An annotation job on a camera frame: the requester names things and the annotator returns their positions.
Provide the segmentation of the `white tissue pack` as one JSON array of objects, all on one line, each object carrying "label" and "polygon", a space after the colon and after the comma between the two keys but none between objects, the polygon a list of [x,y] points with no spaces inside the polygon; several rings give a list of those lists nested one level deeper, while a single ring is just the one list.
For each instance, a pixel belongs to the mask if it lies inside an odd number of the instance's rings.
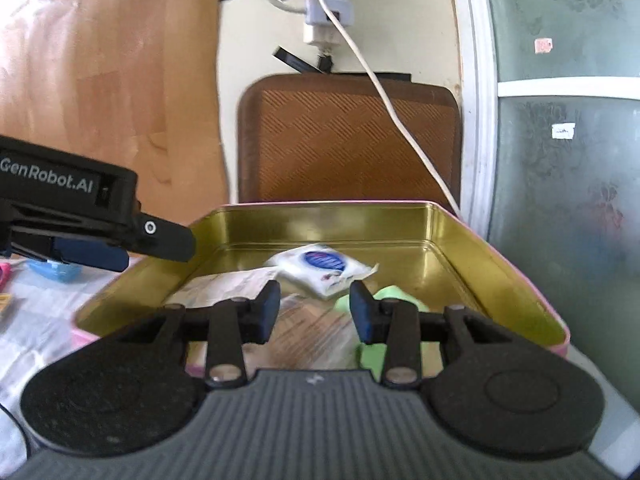
[{"label": "white tissue pack", "polygon": [[367,264],[322,244],[309,244],[278,252],[265,266],[273,266],[282,278],[305,287],[322,299],[344,294],[353,281],[370,278],[378,264]]}]

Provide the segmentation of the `pink tin box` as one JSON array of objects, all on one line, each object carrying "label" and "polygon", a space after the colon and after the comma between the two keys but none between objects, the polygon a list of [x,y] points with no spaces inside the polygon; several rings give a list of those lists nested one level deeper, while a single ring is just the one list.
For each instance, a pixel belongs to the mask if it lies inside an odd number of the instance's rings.
[{"label": "pink tin box", "polygon": [[285,250],[332,247],[378,272],[374,294],[396,286],[420,307],[471,308],[557,354],[570,331],[544,296],[494,248],[433,203],[257,204],[220,208],[192,228],[187,263],[146,258],[119,275],[76,313],[75,347],[140,320],[192,278],[264,268]]}]

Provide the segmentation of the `white framed glass door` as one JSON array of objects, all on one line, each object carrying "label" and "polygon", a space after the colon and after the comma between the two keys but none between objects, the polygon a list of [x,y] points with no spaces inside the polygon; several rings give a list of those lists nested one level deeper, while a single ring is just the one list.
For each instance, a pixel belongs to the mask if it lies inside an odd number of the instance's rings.
[{"label": "white framed glass door", "polygon": [[639,400],[639,0],[454,0],[461,207]]}]

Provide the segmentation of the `white power strip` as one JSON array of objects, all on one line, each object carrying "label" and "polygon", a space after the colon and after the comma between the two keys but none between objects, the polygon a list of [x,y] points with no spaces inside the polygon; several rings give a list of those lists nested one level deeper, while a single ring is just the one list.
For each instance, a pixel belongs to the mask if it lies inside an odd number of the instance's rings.
[{"label": "white power strip", "polygon": [[332,18],[326,14],[329,10],[344,27],[354,24],[354,7],[350,0],[306,0],[303,40],[305,44],[328,50],[338,46],[342,35],[336,29]]}]

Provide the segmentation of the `green soft cloth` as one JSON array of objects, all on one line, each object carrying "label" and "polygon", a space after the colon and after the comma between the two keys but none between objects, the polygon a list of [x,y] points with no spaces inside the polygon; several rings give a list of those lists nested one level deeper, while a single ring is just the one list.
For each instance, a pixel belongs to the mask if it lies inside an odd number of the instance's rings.
[{"label": "green soft cloth", "polygon": [[374,294],[362,281],[353,282],[335,309],[352,319],[359,366],[392,388],[422,380],[422,347],[441,341],[447,331],[442,314],[422,309],[416,298],[396,286]]}]

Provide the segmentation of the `striped white table cloth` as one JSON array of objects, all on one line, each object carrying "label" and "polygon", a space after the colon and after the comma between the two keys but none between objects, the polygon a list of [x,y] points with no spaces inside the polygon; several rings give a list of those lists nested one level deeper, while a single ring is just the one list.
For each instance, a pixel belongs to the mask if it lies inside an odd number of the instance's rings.
[{"label": "striped white table cloth", "polygon": [[15,422],[20,396],[35,372],[72,350],[72,325],[82,305],[118,275],[82,269],[69,283],[38,274],[25,261],[15,263],[6,283],[10,304],[1,313],[1,475],[25,461],[25,445]]}]

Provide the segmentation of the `pink fluffy cloth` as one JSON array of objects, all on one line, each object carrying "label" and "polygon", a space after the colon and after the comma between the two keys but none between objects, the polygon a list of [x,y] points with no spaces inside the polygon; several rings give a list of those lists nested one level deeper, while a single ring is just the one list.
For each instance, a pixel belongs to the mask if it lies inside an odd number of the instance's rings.
[{"label": "pink fluffy cloth", "polygon": [[0,263],[0,292],[6,287],[11,277],[11,265],[8,262]]}]

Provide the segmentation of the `brown woven chair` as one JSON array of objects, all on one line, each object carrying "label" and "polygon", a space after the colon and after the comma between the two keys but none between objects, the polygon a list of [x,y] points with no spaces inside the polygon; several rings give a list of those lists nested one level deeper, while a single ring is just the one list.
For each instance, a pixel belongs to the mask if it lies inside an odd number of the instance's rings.
[{"label": "brown woven chair", "polygon": [[238,108],[242,203],[430,200],[448,204],[366,76],[282,74]]}]

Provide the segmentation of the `white printed paper card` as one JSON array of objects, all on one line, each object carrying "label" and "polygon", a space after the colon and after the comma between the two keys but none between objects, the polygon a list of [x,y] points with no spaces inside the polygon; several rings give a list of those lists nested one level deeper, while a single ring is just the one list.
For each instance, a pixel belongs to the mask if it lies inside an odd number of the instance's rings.
[{"label": "white printed paper card", "polygon": [[255,298],[279,270],[265,266],[246,271],[208,274],[192,278],[170,295],[165,304],[181,304],[186,308],[205,308],[219,301],[236,297]]}]

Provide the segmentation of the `blue pencil case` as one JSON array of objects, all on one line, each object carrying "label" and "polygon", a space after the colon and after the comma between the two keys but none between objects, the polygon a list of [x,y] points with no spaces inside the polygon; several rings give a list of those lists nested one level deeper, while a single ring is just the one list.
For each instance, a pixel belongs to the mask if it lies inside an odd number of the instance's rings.
[{"label": "blue pencil case", "polygon": [[75,263],[29,259],[27,266],[47,280],[64,284],[77,280],[81,274],[81,266]]}]

